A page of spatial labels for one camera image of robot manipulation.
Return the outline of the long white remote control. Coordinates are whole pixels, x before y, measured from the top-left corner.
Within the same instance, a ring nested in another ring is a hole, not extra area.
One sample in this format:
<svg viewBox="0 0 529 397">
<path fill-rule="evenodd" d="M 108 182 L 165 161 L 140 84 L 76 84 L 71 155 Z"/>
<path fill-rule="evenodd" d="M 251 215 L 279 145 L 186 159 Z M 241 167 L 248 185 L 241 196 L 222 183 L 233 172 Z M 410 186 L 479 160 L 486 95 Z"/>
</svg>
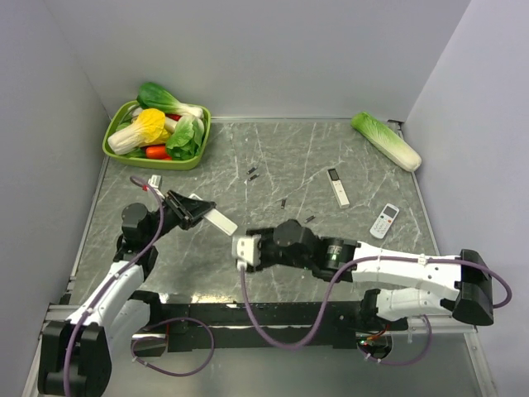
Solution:
<svg viewBox="0 0 529 397">
<path fill-rule="evenodd" d="M 229 237 L 233 236 L 238 228 L 236 223 L 215 208 L 208 211 L 203 218 Z"/>
</svg>

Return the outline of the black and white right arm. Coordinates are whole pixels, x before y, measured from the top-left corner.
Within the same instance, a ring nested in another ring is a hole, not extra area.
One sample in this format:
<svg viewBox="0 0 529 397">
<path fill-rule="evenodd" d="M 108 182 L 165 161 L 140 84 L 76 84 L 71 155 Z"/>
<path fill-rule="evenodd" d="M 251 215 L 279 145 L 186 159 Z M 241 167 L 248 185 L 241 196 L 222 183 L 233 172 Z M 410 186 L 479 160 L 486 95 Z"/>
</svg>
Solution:
<svg viewBox="0 0 529 397">
<path fill-rule="evenodd" d="M 493 324 L 492 276 L 477 251 L 463 249 L 456 256 L 391 251 L 319 237 L 294 219 L 249 229 L 232 243 L 237 267 L 247 272 L 285 265 L 308 269 L 326 282 L 384 284 L 361 301 L 361 320 L 370 329 L 422 315 L 450 315 L 473 326 Z"/>
</svg>

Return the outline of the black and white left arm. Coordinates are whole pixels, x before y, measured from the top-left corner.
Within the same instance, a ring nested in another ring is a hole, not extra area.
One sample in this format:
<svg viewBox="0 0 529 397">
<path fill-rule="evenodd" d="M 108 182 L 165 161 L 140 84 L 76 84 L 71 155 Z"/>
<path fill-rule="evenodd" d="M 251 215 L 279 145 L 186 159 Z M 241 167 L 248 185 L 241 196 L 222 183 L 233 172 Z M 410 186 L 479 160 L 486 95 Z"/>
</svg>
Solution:
<svg viewBox="0 0 529 397">
<path fill-rule="evenodd" d="M 199 224 L 217 205 L 173 190 L 152 189 L 157 209 L 132 203 L 122 211 L 122 233 L 113 263 L 100 285 L 65 320 L 44 329 L 37 389 L 43 395 L 100 396 L 112 374 L 112 355 L 119 342 L 136 330 L 154 332 L 164 320 L 158 300 L 136 292 L 154 268 L 155 243 L 178 227 Z"/>
</svg>

